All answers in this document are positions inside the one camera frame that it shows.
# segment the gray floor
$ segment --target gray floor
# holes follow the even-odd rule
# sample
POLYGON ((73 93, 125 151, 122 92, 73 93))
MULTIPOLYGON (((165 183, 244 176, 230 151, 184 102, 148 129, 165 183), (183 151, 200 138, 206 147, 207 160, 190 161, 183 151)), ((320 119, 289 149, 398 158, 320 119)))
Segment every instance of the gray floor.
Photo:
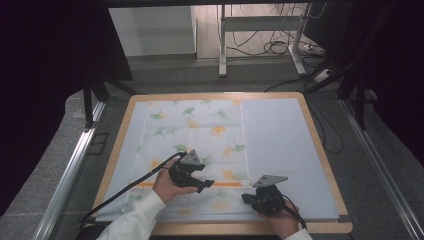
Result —
MULTIPOLYGON (((130 58, 129 63, 135 81, 126 84, 140 93, 148 94, 261 92, 281 81, 297 78, 289 58, 231 60, 225 79, 218 77, 217 61, 199 62, 190 57, 184 59, 169 57, 166 60, 130 58)), ((296 91, 301 85, 302 82, 293 82, 274 90, 296 91)), ((335 94, 337 86, 338 82, 329 85, 309 95, 308 99, 315 115, 316 127, 320 135, 325 137, 324 147, 353 220, 354 229, 350 235, 314 234, 313 237, 314 239, 411 239, 342 111, 335 94)), ((92 207, 125 111, 125 104, 130 97, 115 87, 108 86, 108 89, 112 96, 107 102, 103 119, 96 132, 108 135, 106 146, 100 152, 94 145, 88 150, 89 154, 85 157, 69 194, 69 201, 66 202, 50 239, 75 239, 79 219, 92 207)), ((31 239, 34 235, 84 129, 84 118, 75 114, 82 108, 81 92, 68 99, 66 115, 55 138, 22 191, 0 219, 1 240, 31 239)), ((368 105, 365 110, 367 133, 420 222, 424 222, 423 167, 373 112, 372 105, 368 105)))

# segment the black curtain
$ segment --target black curtain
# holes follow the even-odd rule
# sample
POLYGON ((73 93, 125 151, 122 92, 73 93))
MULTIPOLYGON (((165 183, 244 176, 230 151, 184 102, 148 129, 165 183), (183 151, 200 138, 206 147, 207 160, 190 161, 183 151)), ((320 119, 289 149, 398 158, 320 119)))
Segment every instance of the black curtain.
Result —
POLYGON ((375 111, 424 166, 424 7, 397 1, 367 54, 375 111))
POLYGON ((3 1, 0 11, 3 215, 50 144, 66 99, 99 73, 132 76, 107 8, 3 1))

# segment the black device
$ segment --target black device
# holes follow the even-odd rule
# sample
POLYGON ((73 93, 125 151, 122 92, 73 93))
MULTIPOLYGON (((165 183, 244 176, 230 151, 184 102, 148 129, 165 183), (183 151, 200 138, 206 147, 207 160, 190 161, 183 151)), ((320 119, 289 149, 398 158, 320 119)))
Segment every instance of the black device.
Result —
POLYGON ((202 171, 203 168, 205 165, 200 163, 196 152, 191 150, 172 165, 169 169, 169 176, 178 187, 197 187, 197 192, 200 193, 205 187, 208 188, 215 182, 213 180, 202 182, 191 176, 194 171, 202 171))
POLYGON ((253 187, 256 187, 255 195, 245 193, 242 194, 241 197, 244 203, 252 206, 253 210, 266 216, 277 216, 282 210, 285 210, 296 218, 302 227, 306 229, 306 223, 296 210, 294 204, 288 197, 284 196, 275 185, 275 183, 287 179, 287 177, 282 176, 264 175, 253 185, 253 187), (286 205, 285 199, 292 204, 295 210, 286 205))

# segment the metal frame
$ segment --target metal frame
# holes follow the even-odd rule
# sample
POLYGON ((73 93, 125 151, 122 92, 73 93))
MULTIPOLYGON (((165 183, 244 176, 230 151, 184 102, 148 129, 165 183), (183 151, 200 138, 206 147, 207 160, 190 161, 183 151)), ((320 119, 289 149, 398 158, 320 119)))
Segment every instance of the metal frame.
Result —
POLYGON ((225 43, 226 32, 246 31, 296 31, 293 44, 288 46, 290 55, 300 76, 306 75, 305 68, 299 58, 297 49, 300 37, 305 27, 310 3, 307 3, 301 16, 252 16, 252 17, 226 17, 225 5, 221 5, 221 45, 219 54, 219 76, 227 76, 227 53, 225 43))
POLYGON ((48 239, 50 237, 54 225, 56 224, 56 220, 60 215, 62 207, 68 197, 69 191, 71 190, 72 184, 74 183, 75 177, 78 173, 81 162, 84 158, 85 152, 87 151, 91 138, 93 137, 97 122, 100 119, 105 105, 106 104, 102 102, 98 102, 96 104, 93 111, 93 127, 82 133, 71 156, 71 159, 69 160, 69 163, 65 169, 65 172, 60 179, 60 182, 32 239, 39 240, 48 239))
POLYGON ((375 149, 374 144, 368 137, 367 132, 363 130, 359 123, 356 121, 355 110, 352 108, 349 100, 340 100, 340 104, 348 116, 353 130, 355 131, 365 152, 371 160, 374 170, 376 171, 381 183, 386 189, 387 194, 393 203, 393 206, 396 208, 400 218, 405 224, 407 231, 411 235, 411 238, 413 240, 424 239, 424 231, 420 222, 415 216, 415 213, 413 212, 408 201, 399 190, 399 187, 396 185, 395 180, 387 170, 383 159, 381 159, 378 151, 375 149))

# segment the person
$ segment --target person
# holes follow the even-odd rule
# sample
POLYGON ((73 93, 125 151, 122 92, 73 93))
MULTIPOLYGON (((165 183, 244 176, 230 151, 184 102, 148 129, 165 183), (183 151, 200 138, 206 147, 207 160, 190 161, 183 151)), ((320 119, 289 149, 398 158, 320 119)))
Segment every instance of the person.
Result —
MULTIPOLYGON (((176 159, 167 163, 158 173, 153 185, 153 191, 148 195, 130 204, 126 212, 115 219, 97 238, 98 240, 115 239, 141 239, 148 240, 156 225, 156 215, 166 207, 166 203, 179 194, 194 193, 196 187, 180 188, 174 185, 168 169, 174 164, 176 159)), ((276 234, 286 240, 312 240, 306 229, 299 231, 298 221, 286 211, 281 211, 277 216, 265 216, 258 213, 260 217, 266 219, 276 234)))

